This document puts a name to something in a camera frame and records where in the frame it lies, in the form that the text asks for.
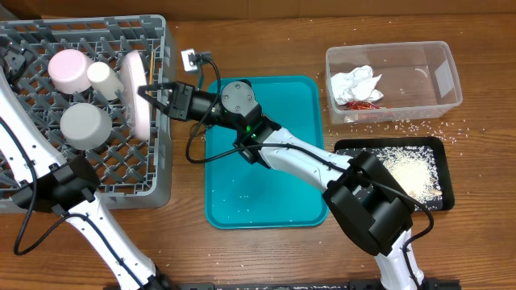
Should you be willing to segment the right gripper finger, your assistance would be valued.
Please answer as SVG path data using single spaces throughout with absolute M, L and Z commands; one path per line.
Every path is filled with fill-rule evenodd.
M 171 118 L 171 99 L 169 97 L 166 98 L 165 102 L 159 101 L 157 98 L 149 96 L 148 94 L 142 94 L 141 97 L 165 116 Z
M 148 92 L 160 91 L 160 90 L 174 90 L 177 87 L 176 82 L 165 82 L 153 85 L 141 85 L 138 88 L 138 94 L 141 97 L 148 95 Z

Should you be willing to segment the wooden chopstick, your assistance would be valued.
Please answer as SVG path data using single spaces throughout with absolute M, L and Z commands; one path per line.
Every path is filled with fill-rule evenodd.
M 153 85 L 154 79 L 154 70 L 155 70 L 155 51 L 151 50 L 150 62 L 149 62 L 149 74 L 148 74 L 148 84 Z M 148 90 L 148 96 L 152 97 L 152 91 Z

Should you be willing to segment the large white plate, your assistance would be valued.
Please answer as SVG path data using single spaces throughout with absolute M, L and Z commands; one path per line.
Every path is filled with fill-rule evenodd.
M 137 139 L 148 141 L 151 134 L 151 111 L 149 103 L 139 95 L 140 86 L 147 85 L 143 61 L 137 51 L 127 53 L 120 68 L 124 86 L 123 104 L 127 108 L 127 118 Z

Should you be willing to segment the white plastic cup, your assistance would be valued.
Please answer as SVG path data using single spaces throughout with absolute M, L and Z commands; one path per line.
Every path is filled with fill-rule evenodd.
M 122 82 L 114 70 L 104 62 L 95 62 L 88 67 L 87 77 L 94 90 L 100 92 L 107 101 L 117 99 L 116 92 L 123 92 Z

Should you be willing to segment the grey bowl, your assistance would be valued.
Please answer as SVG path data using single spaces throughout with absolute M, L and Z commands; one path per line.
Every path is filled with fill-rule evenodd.
M 103 145 L 110 137 L 110 115 L 89 103 L 70 106 L 60 118 L 60 131 L 67 143 L 77 150 Z

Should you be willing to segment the small pink bowl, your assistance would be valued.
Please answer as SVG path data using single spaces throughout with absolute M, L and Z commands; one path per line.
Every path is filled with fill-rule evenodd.
M 91 86 L 87 71 L 92 63 L 83 52 L 65 49 L 50 59 L 48 73 L 58 91 L 66 94 L 82 93 Z

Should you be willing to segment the red snack wrapper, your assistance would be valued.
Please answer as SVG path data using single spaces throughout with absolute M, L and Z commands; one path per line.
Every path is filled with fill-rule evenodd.
M 393 113 L 387 112 L 386 107 L 380 107 L 367 101 L 349 101 L 344 105 L 347 113 L 345 122 L 383 122 L 385 118 L 392 118 Z

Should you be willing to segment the white napkin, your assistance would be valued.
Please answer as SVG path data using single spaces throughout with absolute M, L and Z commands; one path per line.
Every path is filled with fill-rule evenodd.
M 377 102 L 384 94 L 376 89 L 382 75 L 373 76 L 371 66 L 356 67 L 350 72 L 339 72 L 331 77 L 331 90 L 335 102 L 343 106 L 348 102 Z

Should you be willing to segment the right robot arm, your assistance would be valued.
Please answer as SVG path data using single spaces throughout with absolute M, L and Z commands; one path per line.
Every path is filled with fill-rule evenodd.
M 421 289 L 412 252 L 412 213 L 424 205 L 406 194 L 373 154 L 339 155 L 306 143 L 263 113 L 249 81 L 207 93 L 183 82 L 142 85 L 140 97 L 171 119 L 236 131 L 232 153 L 289 173 L 317 188 L 342 231 L 373 256 L 385 289 Z

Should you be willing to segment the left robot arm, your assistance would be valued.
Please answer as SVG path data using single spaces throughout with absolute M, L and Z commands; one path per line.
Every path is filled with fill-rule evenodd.
M 88 240 L 113 272 L 121 289 L 174 289 L 176 286 L 141 252 L 116 222 L 98 191 L 94 168 L 82 155 L 70 161 L 42 136 L 15 96 L 35 53 L 1 39 L 1 153 L 13 172 L 12 201 L 26 216 L 55 213 Z

